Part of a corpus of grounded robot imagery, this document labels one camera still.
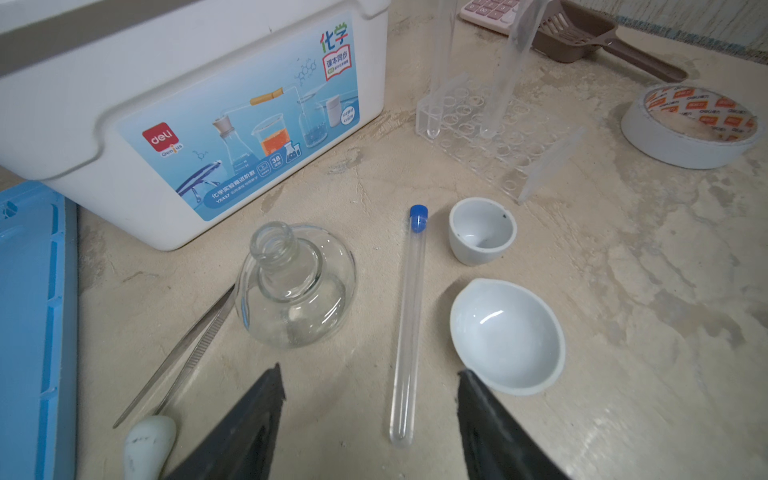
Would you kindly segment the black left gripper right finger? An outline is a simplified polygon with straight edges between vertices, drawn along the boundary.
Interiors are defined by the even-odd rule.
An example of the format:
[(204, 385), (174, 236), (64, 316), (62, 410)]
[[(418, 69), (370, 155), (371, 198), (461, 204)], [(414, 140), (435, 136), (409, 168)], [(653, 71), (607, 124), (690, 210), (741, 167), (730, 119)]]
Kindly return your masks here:
[(471, 479), (565, 479), (471, 370), (459, 373), (457, 416)]

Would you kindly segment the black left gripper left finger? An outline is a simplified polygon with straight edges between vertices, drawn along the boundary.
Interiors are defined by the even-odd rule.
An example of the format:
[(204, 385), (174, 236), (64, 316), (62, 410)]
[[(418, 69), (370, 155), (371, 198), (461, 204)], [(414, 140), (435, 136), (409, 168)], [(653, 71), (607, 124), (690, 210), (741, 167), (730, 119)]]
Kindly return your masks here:
[(279, 365), (266, 370), (168, 479), (267, 479), (286, 400)]

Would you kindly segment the blue-capped test tube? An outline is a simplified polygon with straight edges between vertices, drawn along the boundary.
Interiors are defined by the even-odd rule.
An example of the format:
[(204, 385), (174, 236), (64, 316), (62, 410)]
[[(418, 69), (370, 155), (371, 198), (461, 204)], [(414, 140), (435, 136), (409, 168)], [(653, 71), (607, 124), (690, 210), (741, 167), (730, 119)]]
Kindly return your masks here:
[(412, 444), (418, 383), (419, 331), (428, 225), (426, 206), (409, 211), (401, 295), (397, 358), (392, 390), (389, 437), (398, 447)]
[(500, 130), (502, 118), (513, 97), (514, 88), (524, 70), (529, 50), (548, 5), (546, 0), (522, 1), (509, 30), (496, 70), (491, 95), (485, 103), (480, 136), (491, 139)]

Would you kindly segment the clear test tube rack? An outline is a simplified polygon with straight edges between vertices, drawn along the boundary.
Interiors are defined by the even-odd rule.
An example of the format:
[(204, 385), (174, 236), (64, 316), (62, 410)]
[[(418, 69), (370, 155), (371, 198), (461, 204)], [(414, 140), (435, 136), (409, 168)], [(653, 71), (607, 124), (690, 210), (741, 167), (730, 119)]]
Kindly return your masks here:
[(427, 132), (430, 97), (417, 103), (415, 131), (446, 155), (522, 204), (571, 157), (585, 129), (521, 100), (509, 101), (498, 133), (480, 134), (491, 89), (463, 73), (447, 82), (439, 134)]

